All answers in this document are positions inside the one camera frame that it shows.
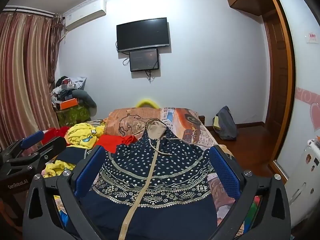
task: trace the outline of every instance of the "wooden door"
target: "wooden door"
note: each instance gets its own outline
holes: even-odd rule
[[[288,58],[283,29],[276,10],[263,17],[270,53],[270,94],[266,129],[278,137],[288,93]]]

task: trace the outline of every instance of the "refrigerator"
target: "refrigerator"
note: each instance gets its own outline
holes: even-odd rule
[[[310,214],[320,199],[320,149],[315,141],[308,141],[298,165],[285,184],[291,227]]]

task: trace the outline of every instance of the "hood drawstring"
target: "hood drawstring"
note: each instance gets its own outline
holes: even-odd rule
[[[149,143],[150,143],[150,146],[151,146],[156,152],[158,152],[158,153],[160,153],[160,154],[164,154],[164,155],[172,155],[171,153],[163,153],[163,152],[160,152],[159,150],[157,150],[157,149],[152,145],[150,138],[149,138]]]

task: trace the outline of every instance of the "orange box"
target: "orange box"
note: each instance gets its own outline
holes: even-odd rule
[[[78,104],[78,100],[76,98],[69,99],[67,101],[63,101],[62,103],[57,104],[58,110],[63,110],[72,106],[76,106]]]

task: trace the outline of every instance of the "gray bag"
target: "gray bag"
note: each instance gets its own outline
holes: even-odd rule
[[[231,116],[230,110],[227,106],[223,107],[219,113],[217,113],[219,118],[219,126],[221,129],[213,127],[215,132],[219,135],[222,140],[232,141],[236,140],[238,135],[238,130],[233,118]]]

